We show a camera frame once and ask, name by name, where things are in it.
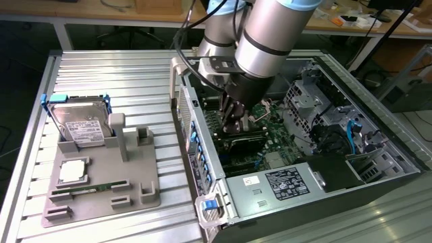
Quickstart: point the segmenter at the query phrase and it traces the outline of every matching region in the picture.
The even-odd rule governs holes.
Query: sticker
[[[243,178],[243,182],[246,186],[250,186],[259,183],[259,178],[258,176],[246,177]]]
[[[283,201],[310,193],[308,187],[295,167],[266,173],[266,176],[278,200]]]
[[[103,132],[98,120],[75,121],[67,123],[67,127],[78,144],[103,142]]]

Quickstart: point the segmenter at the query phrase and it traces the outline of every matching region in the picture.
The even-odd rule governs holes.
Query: table leg
[[[64,51],[74,50],[74,46],[72,46],[72,42],[71,42],[71,38],[70,38],[70,34],[68,34],[68,31],[67,31],[66,24],[55,22],[55,23],[52,23],[52,25],[54,25],[54,28],[56,30],[56,34],[58,34],[62,49]]]
[[[367,55],[370,55],[374,47],[378,45],[379,41],[380,41],[382,37],[372,37],[371,40],[368,41],[368,43],[366,44],[356,60],[352,62],[348,71],[354,71],[358,69],[358,67],[360,66],[362,62],[364,61]]]

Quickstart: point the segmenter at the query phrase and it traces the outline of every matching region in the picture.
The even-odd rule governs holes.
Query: green circuit board
[[[262,149],[247,155],[227,157],[222,153],[224,138],[219,138],[222,133],[220,113],[216,110],[204,110],[203,112],[228,177],[274,169],[266,160],[266,155],[271,152],[279,152],[286,166],[291,165],[304,155],[290,138],[291,135],[278,113],[278,107],[272,106],[271,103],[267,103],[267,105],[259,103],[251,111],[250,120],[256,127],[264,128],[267,142]]]

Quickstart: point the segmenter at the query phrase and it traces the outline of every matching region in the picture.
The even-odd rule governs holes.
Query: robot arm
[[[228,0],[224,4],[226,14],[210,18],[200,45],[200,50],[206,53],[200,54],[231,53],[235,40],[224,34],[222,19],[232,20],[235,2],[236,0]],[[246,3],[240,2],[239,6],[244,8]],[[239,133],[247,127],[244,122],[247,122],[248,111],[266,95],[319,4],[320,0],[256,0],[235,51],[234,66],[238,71],[230,74],[220,101],[227,133]]]

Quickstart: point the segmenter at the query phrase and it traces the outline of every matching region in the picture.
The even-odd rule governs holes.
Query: motherboard
[[[203,112],[227,177],[288,166],[304,156],[284,126],[276,102],[267,99],[255,105],[250,131],[242,134],[223,132],[214,102],[206,101]]]

